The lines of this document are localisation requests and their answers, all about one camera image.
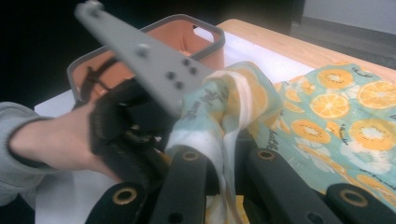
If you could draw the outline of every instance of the wooden table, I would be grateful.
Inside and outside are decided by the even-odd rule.
[[[313,68],[320,68],[331,63],[355,63],[385,80],[392,82],[396,80],[396,70],[325,49],[244,21],[228,20],[219,24],[218,27],[230,34],[237,35],[251,43]]]

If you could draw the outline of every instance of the brass grommet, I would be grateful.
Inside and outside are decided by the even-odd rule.
[[[183,160],[185,161],[196,161],[198,158],[199,155],[196,152],[188,151],[183,153]]]
[[[123,188],[117,190],[113,195],[113,203],[125,205],[131,203],[136,199],[137,191],[133,188]]]
[[[341,190],[340,196],[347,203],[358,207],[366,207],[369,204],[369,202],[363,195],[352,189]]]
[[[265,161],[271,161],[274,159],[275,155],[271,151],[259,151],[257,155]]]

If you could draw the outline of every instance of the dark background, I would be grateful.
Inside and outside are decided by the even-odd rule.
[[[100,47],[74,18],[74,8],[79,2],[83,1],[2,1],[0,102],[11,101],[33,108],[70,89],[67,66],[79,56]],[[294,0],[101,2],[106,11],[136,28],[183,13],[215,25],[228,19],[239,19],[286,35],[290,32],[295,7]]]

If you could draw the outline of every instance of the gray metal bracket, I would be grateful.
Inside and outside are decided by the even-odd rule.
[[[185,93],[197,90],[213,70],[103,11],[98,1],[78,4],[77,19],[113,50],[137,82],[169,115],[179,118]]]

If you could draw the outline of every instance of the fabric cloth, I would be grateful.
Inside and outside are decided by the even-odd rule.
[[[167,147],[194,147],[215,165],[220,196],[208,223],[242,223],[235,208],[234,143],[248,128],[312,188],[350,183],[396,211],[396,86],[356,64],[329,65],[272,83],[253,63],[209,76],[183,99]]]
[[[46,118],[22,105],[0,103],[0,206],[13,201],[18,193],[28,195],[27,201],[33,205],[31,200],[35,195],[35,186],[40,183],[44,174],[54,172],[48,166],[26,166],[15,160],[8,150],[9,137],[22,125],[38,119]]]

